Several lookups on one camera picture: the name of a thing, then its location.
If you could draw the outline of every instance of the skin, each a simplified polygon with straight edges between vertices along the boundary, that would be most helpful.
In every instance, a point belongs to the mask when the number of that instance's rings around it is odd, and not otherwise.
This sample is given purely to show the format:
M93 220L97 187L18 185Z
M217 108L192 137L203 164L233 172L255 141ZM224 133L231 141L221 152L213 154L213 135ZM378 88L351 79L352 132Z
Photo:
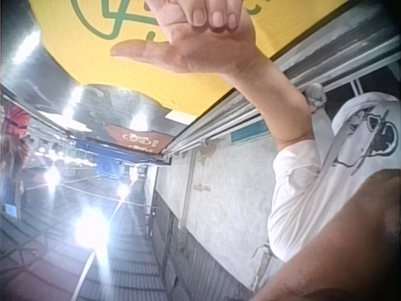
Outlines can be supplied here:
M217 73L259 109L278 150L313 139L307 101L256 47L242 1L147 3L168 42L124 41L111 49L112 56L177 73ZM399 186L398 170L371 176L254 301L330 300L310 294L327 289L333 294L332 288L343 295L332 300L348 300L348 295L367 300L397 262Z

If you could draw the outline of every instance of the yellow banner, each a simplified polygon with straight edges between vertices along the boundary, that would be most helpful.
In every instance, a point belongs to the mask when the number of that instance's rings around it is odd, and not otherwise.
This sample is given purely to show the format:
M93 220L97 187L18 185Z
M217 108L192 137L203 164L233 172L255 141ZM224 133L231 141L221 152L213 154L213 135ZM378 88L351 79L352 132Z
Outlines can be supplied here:
M272 56L346 0L245 0L258 46ZM200 115L230 87L215 75L178 75L110 57L133 38L165 41L145 0L30 0L44 47L81 84L124 87Z

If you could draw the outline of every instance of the hand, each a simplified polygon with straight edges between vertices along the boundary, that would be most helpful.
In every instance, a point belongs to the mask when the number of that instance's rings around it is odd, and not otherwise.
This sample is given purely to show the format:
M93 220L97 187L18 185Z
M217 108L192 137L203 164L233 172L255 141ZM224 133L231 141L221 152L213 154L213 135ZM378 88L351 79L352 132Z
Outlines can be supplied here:
M177 73L236 73L260 56L242 0L147 0L168 42L128 40L112 56Z

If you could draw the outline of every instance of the white shirt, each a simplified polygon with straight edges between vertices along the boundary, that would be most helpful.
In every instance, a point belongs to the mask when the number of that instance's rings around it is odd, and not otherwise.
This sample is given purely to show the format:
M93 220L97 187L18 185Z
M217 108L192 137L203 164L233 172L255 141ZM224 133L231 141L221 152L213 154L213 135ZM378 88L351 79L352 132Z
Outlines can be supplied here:
M401 168L400 102L384 93L349 100L335 117L336 135L321 166L316 142L283 149L268 221L273 253L290 260L373 173Z

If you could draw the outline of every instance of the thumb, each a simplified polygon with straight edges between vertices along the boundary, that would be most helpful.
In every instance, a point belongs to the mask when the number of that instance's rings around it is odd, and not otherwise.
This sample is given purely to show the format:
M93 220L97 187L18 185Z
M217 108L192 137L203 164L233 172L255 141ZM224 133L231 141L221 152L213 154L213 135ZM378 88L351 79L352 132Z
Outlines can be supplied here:
M169 42L128 40L114 45L110 50L110 55L166 68L169 64L169 57L174 56L174 48L170 46Z

